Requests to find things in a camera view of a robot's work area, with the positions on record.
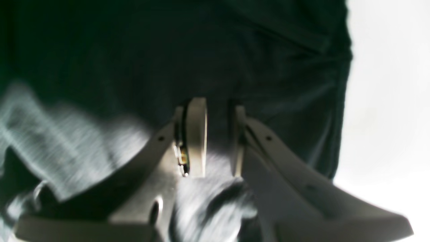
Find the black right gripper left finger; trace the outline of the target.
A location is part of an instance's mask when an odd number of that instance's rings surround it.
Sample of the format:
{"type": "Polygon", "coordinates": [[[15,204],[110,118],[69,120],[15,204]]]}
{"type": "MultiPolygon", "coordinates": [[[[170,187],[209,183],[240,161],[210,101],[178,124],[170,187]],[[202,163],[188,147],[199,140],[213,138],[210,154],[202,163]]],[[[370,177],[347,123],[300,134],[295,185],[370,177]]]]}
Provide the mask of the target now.
{"type": "Polygon", "coordinates": [[[178,182],[206,173],[206,98],[178,106],[130,162],[57,207],[22,217],[17,242],[165,242],[178,182]]]}

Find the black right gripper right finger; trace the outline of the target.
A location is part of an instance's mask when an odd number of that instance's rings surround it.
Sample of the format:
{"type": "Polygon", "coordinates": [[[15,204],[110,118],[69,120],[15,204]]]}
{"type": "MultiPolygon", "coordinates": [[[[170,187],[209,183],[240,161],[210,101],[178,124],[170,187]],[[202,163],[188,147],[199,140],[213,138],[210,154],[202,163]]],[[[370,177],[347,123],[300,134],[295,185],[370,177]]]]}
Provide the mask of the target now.
{"type": "Polygon", "coordinates": [[[232,174],[250,188],[265,242],[392,242],[409,220],[336,187],[266,125],[230,105],[232,174]]]}

